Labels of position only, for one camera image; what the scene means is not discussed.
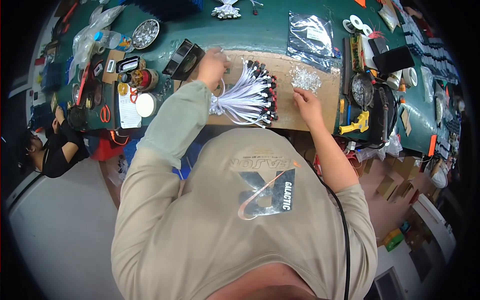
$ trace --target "woman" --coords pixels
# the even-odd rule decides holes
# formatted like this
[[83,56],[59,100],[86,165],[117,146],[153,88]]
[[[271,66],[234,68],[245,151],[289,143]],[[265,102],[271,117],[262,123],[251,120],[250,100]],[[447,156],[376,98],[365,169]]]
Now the woman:
[[53,134],[47,134],[45,146],[38,136],[27,130],[20,138],[20,167],[31,165],[50,178],[56,178],[70,170],[76,163],[87,158],[83,138],[73,130],[57,106],[52,123]]

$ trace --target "white wire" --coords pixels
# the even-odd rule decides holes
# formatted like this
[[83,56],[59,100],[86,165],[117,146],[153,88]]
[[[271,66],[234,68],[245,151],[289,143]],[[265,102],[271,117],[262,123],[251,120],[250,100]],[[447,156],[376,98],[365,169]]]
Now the white wire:
[[212,16],[217,16],[217,18],[219,19],[241,17],[241,14],[239,14],[240,8],[236,8],[232,6],[238,0],[218,0],[218,1],[223,3],[223,5],[219,7],[215,7],[212,10],[212,13],[211,13]]
[[218,97],[212,95],[210,114],[226,114],[232,122],[239,125],[256,124],[265,128],[265,123],[270,123],[268,115],[262,115],[262,108],[268,108],[273,103],[266,102],[266,93],[261,93],[269,88],[266,82],[266,70],[258,77],[253,75],[257,67],[248,67],[248,61],[243,61],[243,70],[237,83],[228,91],[225,91],[225,82],[222,79],[222,94]]

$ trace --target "yellow glue gun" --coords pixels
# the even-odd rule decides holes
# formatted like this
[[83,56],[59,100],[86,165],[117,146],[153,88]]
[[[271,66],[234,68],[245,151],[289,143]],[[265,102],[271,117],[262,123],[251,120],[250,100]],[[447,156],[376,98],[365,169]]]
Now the yellow glue gun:
[[368,117],[370,113],[368,111],[363,110],[361,114],[357,118],[357,123],[352,122],[350,125],[347,126],[339,126],[338,130],[340,134],[344,134],[346,132],[354,131],[356,129],[360,129],[360,132],[364,132],[368,129]]

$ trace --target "paper sheet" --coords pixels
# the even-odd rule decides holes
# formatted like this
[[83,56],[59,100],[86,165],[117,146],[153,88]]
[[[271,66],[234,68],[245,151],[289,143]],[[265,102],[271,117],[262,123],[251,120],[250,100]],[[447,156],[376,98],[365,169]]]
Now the paper sheet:
[[129,92],[121,96],[119,94],[119,111],[120,111],[120,127],[122,128],[139,128],[142,126],[142,117],[137,113],[135,103],[130,101],[130,87]]

